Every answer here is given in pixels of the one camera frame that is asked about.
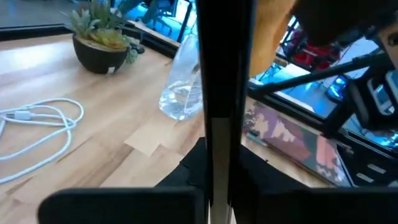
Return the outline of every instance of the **white cable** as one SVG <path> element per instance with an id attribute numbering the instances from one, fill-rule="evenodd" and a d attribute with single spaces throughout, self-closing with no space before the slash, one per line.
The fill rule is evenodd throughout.
<path id="1" fill-rule="evenodd" d="M 77 105 L 77 107 L 79 107 L 79 109 L 80 109 L 79 116 L 76 119 L 67 118 L 64 115 L 64 113 L 62 113 L 62 111 L 60 111 L 58 108 L 56 108 L 54 106 L 44 105 L 44 104 L 55 102 L 55 101 L 66 101 L 69 103 L 73 103 L 74 105 Z M 58 115 L 56 115 L 56 114 L 34 114 L 34 113 L 30 112 L 32 109 L 37 109 L 37 108 L 51 109 L 51 110 L 54 110 L 55 112 L 57 112 Z M 32 103 L 29 105 L 21 106 L 20 108 L 0 110 L 0 119 L 1 119 L 0 138 L 1 138 L 1 134 L 4 130 L 4 127 L 6 126 L 7 123 L 62 127 L 61 129 L 54 131 L 53 133 L 49 134 L 48 136 L 38 140 L 37 142 L 31 144 L 30 146 L 27 146 L 27 147 L 21 149 L 18 152 L 15 152 L 8 156 L 0 156 L 0 162 L 6 161 L 9 159 L 13 159 L 13 158 L 20 156 L 26 152 L 29 152 L 34 147 L 39 146 L 40 144 L 44 143 L 45 141 L 52 139 L 55 136 L 58 136 L 59 134 L 61 134 L 63 132 L 67 133 L 67 141 L 66 141 L 65 145 L 61 148 L 61 150 L 59 150 L 58 152 L 51 155 L 50 157 L 44 159 L 41 162 L 36 163 L 35 165 L 33 165 L 23 171 L 20 171 L 16 174 L 13 174 L 8 177 L 0 179 L 0 184 L 20 178 L 23 175 L 26 175 L 26 174 L 32 172 L 33 170 L 36 170 L 36 169 L 48 164 L 49 162 L 52 162 L 58 156 L 62 155 L 68 149 L 68 147 L 72 141 L 71 129 L 76 127 L 77 123 L 83 118 L 83 115 L 84 115 L 83 106 L 79 102 L 77 102 L 75 100 L 68 99 L 68 98 L 54 98 L 54 99 L 49 99 L 49 100 L 42 100 L 42 101 Z M 35 119 L 35 118 L 60 119 L 60 120 L 62 120 L 62 122 L 61 123 L 53 123 L 53 122 L 44 122 L 44 121 L 32 121 L 32 119 Z"/>

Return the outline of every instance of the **wooden tabletop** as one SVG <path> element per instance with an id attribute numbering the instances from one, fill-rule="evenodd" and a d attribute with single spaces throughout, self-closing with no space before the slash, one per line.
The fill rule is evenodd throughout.
<path id="1" fill-rule="evenodd" d="M 0 108 L 47 98 L 79 101 L 85 116 L 72 131 L 68 151 L 39 170 L 0 185 L 0 223 L 35 223 L 38 204 L 69 187 L 150 187 L 171 172 L 204 136 L 203 115 L 174 121 L 158 108 L 172 64 L 151 49 L 115 75 L 86 71 L 73 50 L 71 35 L 0 43 Z M 57 104 L 69 117 L 78 111 Z M 53 128 L 7 125 L 0 155 L 10 154 L 51 133 Z M 0 177 L 19 172 L 58 151 L 66 134 L 10 161 Z M 311 187 L 327 184 L 278 153 L 243 137 L 243 144 L 277 169 Z"/>

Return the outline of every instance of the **clear plastic bottle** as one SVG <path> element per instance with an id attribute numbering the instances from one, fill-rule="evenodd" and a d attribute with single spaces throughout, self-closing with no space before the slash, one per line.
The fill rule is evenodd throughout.
<path id="1" fill-rule="evenodd" d="M 174 57 L 159 100 L 159 108 L 173 119 L 185 120 L 203 108 L 198 37 L 186 36 Z"/>

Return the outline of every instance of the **potted plant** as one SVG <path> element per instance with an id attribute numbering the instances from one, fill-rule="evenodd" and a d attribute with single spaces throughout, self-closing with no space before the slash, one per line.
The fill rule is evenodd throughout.
<path id="1" fill-rule="evenodd" d="M 112 13 L 109 1 L 92 0 L 72 11 L 73 46 L 80 63 L 94 73 L 113 73 L 126 61 L 133 63 L 137 51 L 131 43 L 137 40 L 122 34 L 122 19 Z"/>

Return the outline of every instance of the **sticker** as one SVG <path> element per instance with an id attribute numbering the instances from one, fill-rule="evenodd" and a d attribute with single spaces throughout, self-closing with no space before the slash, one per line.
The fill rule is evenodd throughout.
<path id="1" fill-rule="evenodd" d="M 109 74 L 109 73 L 114 73 L 114 67 L 109 67 L 108 68 L 107 74 Z"/>

